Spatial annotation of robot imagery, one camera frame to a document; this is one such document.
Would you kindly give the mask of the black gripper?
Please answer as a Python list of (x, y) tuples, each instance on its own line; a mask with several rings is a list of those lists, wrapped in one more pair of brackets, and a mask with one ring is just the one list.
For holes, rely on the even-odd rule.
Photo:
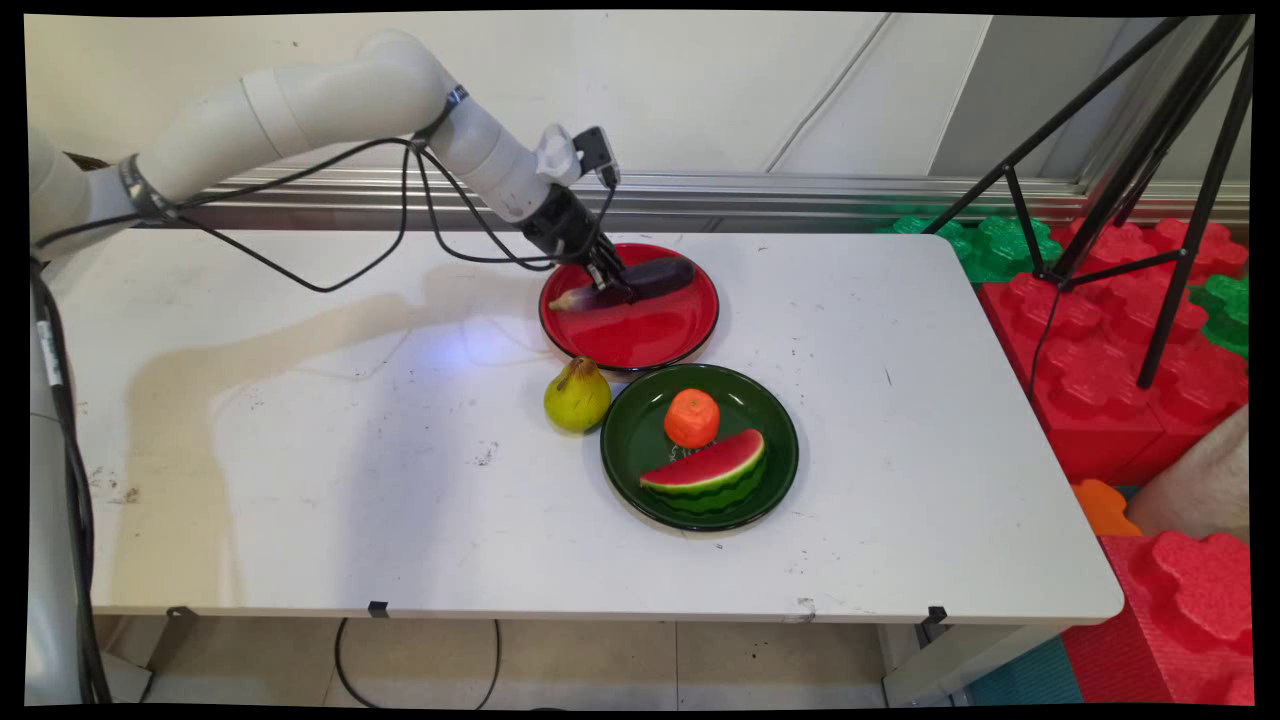
[(556, 264), (585, 266), (589, 290), (599, 305), (630, 305), (640, 300), (627, 281), (627, 268), (607, 238), (602, 222), (611, 209), (616, 187), (609, 187), (600, 211), (591, 211), (564, 186), (553, 184), (541, 206), (518, 229)]

